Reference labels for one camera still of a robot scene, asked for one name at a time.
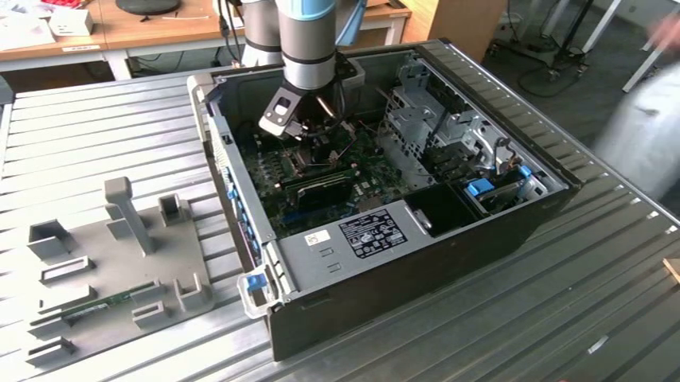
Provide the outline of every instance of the blue latch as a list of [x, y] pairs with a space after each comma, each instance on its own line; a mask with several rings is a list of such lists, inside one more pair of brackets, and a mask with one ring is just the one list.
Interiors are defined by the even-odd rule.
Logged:
[[263, 287], [267, 286], [267, 277], [264, 277], [264, 274], [259, 275], [249, 275], [245, 277], [247, 281], [247, 291], [252, 292], [255, 290], [260, 290]]
[[526, 166], [519, 167], [519, 174], [526, 178], [531, 176], [531, 169]]
[[365, 12], [365, 0], [359, 0], [353, 10], [351, 11], [349, 18], [335, 38], [335, 45], [349, 46], [353, 44], [356, 35], [359, 34], [360, 21], [363, 20], [363, 13]]
[[228, 197], [229, 200], [237, 197], [236, 187], [229, 186], [229, 190], [225, 192], [225, 197]]
[[467, 191], [470, 191], [472, 197], [482, 193], [487, 193], [494, 188], [495, 187], [488, 182], [488, 179], [476, 179], [467, 184]]

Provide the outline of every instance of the white shirt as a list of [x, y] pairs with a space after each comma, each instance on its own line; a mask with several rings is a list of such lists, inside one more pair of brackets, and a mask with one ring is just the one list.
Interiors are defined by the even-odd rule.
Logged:
[[680, 64], [619, 105], [594, 154], [651, 198], [680, 178]]

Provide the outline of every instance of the wire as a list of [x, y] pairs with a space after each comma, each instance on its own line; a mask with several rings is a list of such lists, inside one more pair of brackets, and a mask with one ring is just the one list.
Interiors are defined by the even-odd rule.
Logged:
[[[229, 26], [225, 24], [225, 20], [224, 20], [224, 12], [221, 11], [221, 0], [217, 0], [216, 2], [216, 8], [217, 8], [217, 12], [220, 14], [220, 29], [228, 29]], [[229, 38], [228, 38], [228, 33], [224, 35], [221, 34], [221, 36], [224, 37], [224, 45], [225, 45], [225, 50], [227, 52], [229, 53], [231, 55], [231, 59], [232, 60], [236, 60], [236, 55], [233, 54], [233, 52], [231, 51], [231, 45], [229, 45]]]
[[233, 42], [236, 43], [237, 62], [240, 63], [241, 62], [241, 46], [237, 43], [236, 28], [233, 28], [233, 17], [231, 16], [231, 7], [228, 7], [228, 4], [225, 6], [225, 14], [228, 15], [228, 18], [229, 18], [229, 27], [231, 27], [231, 32], [233, 33]]
[[345, 148], [341, 150], [341, 152], [339, 153], [339, 155], [337, 155], [337, 158], [336, 158], [336, 159], [340, 159], [341, 155], [344, 155], [344, 152], [349, 149], [351, 144], [352, 144], [353, 142], [356, 142], [356, 140], [353, 140], [353, 141], [351, 141], [351, 142], [349, 142], [349, 144], [347, 145], [347, 147], [345, 147]]
[[337, 80], [337, 90], [339, 90], [339, 115], [343, 115], [347, 112], [347, 103], [344, 99], [344, 88], [341, 86], [341, 80]]
[[516, 31], [514, 30], [514, 25], [511, 24], [510, 0], [506, 1], [506, 11], [507, 11], [507, 22], [510, 23], [511, 35], [514, 36], [514, 41], [519, 41], [519, 38], [516, 37]]
[[[566, 70], [566, 69], [571, 68], [573, 66], [574, 66], [574, 64], [571, 64], [565, 69], [559, 69], [559, 70]], [[547, 93], [547, 94], [542, 94], [542, 93], [534, 92], [534, 91], [531, 91], [531, 90], [528, 90], [526, 88], [526, 85], [522, 83], [522, 81], [523, 81], [523, 79], [530, 74], [532, 74], [534, 72], [538, 72], [543, 68], [550, 69], [546, 65], [540, 65], [538, 68], [534, 68], [534, 69], [523, 72], [523, 74], [519, 76], [519, 78], [516, 78], [516, 85], [519, 86], [519, 89], [522, 91], [524, 91], [526, 93], [528, 93], [531, 96], [535, 96], [535, 97], [539, 97], [539, 98], [552, 98], [554, 96], [558, 96], [559, 94], [562, 94], [578, 82], [578, 77], [575, 77], [573, 79], [573, 81], [569, 82], [563, 87], [561, 87], [555, 92], [551, 92], [551, 93]]]
[[137, 60], [140, 60], [140, 61], [145, 61], [145, 62], [153, 62], [153, 61], [156, 61], [156, 60], [160, 58], [160, 56], [161, 56], [161, 55], [162, 55], [162, 54], [161, 54], [161, 53], [158, 53], [158, 54], [156, 55], [156, 57], [153, 57], [153, 58], [141, 58], [141, 57], [137, 57]]
[[245, 22], [243, 21], [241, 10], [237, 9], [236, 0], [229, 0], [229, 3], [233, 5], [233, 9], [236, 10], [236, 16], [237, 18], [240, 18], [241, 24], [244, 25]]
[[174, 64], [172, 70], [164, 72], [161, 70], [158, 70], [157, 68], [154, 68], [153, 66], [150, 66], [149, 64], [145, 64], [144, 62], [140, 62], [138, 64], [141, 66], [144, 66], [145, 68], [153, 70], [154, 72], [158, 72], [161, 74], [168, 74], [168, 73], [173, 73], [177, 69], [178, 69], [178, 64], [181, 64], [181, 59], [184, 58], [184, 51], [181, 51], [181, 53], [178, 54], [178, 59], [177, 59], [177, 63]]

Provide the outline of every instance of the table leg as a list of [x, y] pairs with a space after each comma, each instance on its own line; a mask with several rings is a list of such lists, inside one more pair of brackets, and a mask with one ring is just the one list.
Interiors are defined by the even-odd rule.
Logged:
[[130, 72], [138, 72], [141, 67], [138, 66], [138, 59], [136, 57], [126, 58], [126, 67], [129, 68]]
[[108, 67], [113, 73], [116, 81], [129, 80], [132, 74], [126, 66], [126, 52], [124, 50], [108, 50], [104, 52], [104, 60], [108, 62]]
[[554, 27], [556, 26], [556, 22], [562, 17], [562, 13], [567, 5], [569, 0], [559, 0], [556, 8], [554, 9], [552, 12], [552, 16], [550, 16], [550, 20], [547, 20], [547, 25], [544, 25], [544, 29], [540, 31], [540, 36], [550, 36], [550, 34], [552, 34]]
[[400, 44], [404, 25], [406, 18], [392, 18], [389, 28], [385, 32], [384, 45]]
[[593, 34], [590, 34], [590, 37], [587, 38], [587, 41], [583, 45], [583, 53], [587, 53], [590, 49], [593, 48], [594, 44], [597, 44], [597, 41], [599, 37], [602, 36], [602, 33], [605, 32], [606, 27], [609, 26], [609, 23], [611, 21], [611, 18], [614, 18], [615, 10], [618, 9], [619, 4], [622, 3], [622, 0], [614, 0], [611, 2], [611, 5], [606, 9], [605, 15], [599, 19], [599, 23], [594, 27]]
[[654, 62], [657, 62], [657, 59], [661, 56], [662, 51], [666, 50], [670, 41], [673, 40], [677, 33], [680, 33], [680, 22], [674, 25], [671, 33], [669, 33], [666, 38], [661, 41], [661, 44], [658, 44], [657, 48], [646, 58], [645, 62], [641, 64], [639, 68], [637, 69], [637, 72], [633, 74], [633, 76], [625, 83], [623, 92], [629, 92], [630, 89], [635, 86], [637, 81], [639, 81], [641, 77], [645, 75], [646, 71], [649, 70]]
[[538, 11], [538, 7], [540, 6], [540, 3], [542, 3], [542, 0], [531, 0], [531, 5], [528, 6], [528, 11], [526, 12], [526, 17], [523, 18], [523, 21], [520, 22], [519, 30], [516, 31], [516, 40], [519, 40], [519, 41], [523, 38], [526, 29], [528, 28], [528, 25], [531, 24], [531, 21], [535, 16], [535, 13]]

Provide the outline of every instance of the wooden desk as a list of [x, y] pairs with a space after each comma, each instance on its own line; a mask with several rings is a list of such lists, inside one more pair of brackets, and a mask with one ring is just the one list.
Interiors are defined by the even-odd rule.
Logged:
[[[224, 46], [210, 0], [181, 0], [177, 13], [177, 18], [206, 15], [206, 19], [166, 20], [156, 16], [145, 22], [138, 22], [138, 16], [118, 10], [112, 0], [101, 1], [109, 49], [106, 60], [117, 80], [132, 78], [125, 62], [129, 57]], [[365, 10], [360, 30], [385, 29], [383, 45], [398, 44], [410, 13], [406, 8], [395, 10], [387, 5], [372, 6]], [[236, 29], [236, 36], [243, 36], [243, 29]], [[369, 40], [375, 40], [373, 35], [369, 35]]]
[[101, 25], [101, 1], [94, 0], [86, 5], [86, 9], [90, 12], [92, 21], [94, 22], [92, 28], [92, 35], [84, 37], [54, 37], [56, 42], [45, 45], [29, 46], [27, 48], [10, 49], [0, 52], [0, 60], [11, 60], [15, 68], [0, 67], [0, 71], [14, 70], [23, 68], [21, 66], [23, 60], [30, 60], [34, 65], [29, 65], [30, 68], [39, 66], [50, 66], [49, 58], [53, 56], [77, 57], [81, 55], [89, 55], [92, 57], [101, 57], [101, 50], [106, 49], [106, 39], [104, 36], [104, 28]]
[[[97, 23], [92, 36], [57, 37], [54, 44], [0, 52], [0, 72], [104, 60], [116, 80], [125, 80], [132, 78], [126, 66], [129, 57], [224, 46], [210, 0], [181, 0], [177, 18], [208, 16], [198, 20], [162, 19], [162, 16], [173, 18], [170, 12], [140, 22], [140, 16], [117, 9], [114, 0], [94, 0], [88, 9]], [[376, 30], [385, 32], [371, 33], [369, 43], [356, 46], [375, 45], [380, 40], [384, 45], [398, 44], [410, 13], [408, 9], [395, 10], [387, 5], [368, 8], [360, 25], [361, 34]], [[236, 30], [236, 36], [243, 36], [243, 29]], [[72, 53], [61, 50], [89, 45], [98, 45], [98, 49]]]

